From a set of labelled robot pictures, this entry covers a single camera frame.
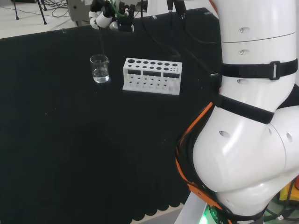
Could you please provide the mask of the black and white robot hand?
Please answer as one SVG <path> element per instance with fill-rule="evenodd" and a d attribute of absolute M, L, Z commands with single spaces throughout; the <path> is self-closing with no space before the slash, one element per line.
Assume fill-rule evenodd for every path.
<path fill-rule="evenodd" d="M 124 0 L 93 0 L 89 11 L 90 25 L 94 29 L 132 33 L 136 4 Z"/>

